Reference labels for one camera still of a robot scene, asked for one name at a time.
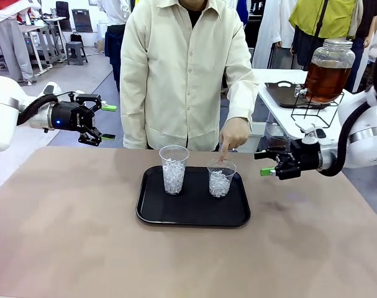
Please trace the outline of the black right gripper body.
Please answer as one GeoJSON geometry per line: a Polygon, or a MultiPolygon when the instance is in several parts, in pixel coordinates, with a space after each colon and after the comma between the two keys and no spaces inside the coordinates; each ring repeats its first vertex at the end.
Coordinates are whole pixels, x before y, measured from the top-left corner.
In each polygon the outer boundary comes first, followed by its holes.
{"type": "Polygon", "coordinates": [[[293,178],[301,176],[303,171],[309,171],[319,168],[320,164],[320,144],[305,144],[301,139],[293,140],[290,144],[290,151],[294,158],[293,161],[293,178]]]}

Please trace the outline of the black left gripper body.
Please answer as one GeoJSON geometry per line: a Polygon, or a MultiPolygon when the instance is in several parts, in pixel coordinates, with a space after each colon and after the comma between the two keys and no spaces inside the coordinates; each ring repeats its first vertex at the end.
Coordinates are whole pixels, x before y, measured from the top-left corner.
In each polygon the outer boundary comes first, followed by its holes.
{"type": "Polygon", "coordinates": [[[61,101],[52,107],[51,124],[59,130],[83,131],[89,125],[89,109],[76,102],[61,101]]]}

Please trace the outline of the person's left hand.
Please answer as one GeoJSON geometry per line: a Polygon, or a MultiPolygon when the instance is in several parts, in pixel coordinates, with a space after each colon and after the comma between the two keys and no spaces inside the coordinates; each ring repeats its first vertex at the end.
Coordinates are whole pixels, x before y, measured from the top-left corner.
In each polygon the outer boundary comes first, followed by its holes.
{"type": "Polygon", "coordinates": [[[248,120],[234,117],[227,120],[220,133],[220,157],[219,163],[223,162],[229,151],[243,145],[250,133],[248,120]]]}

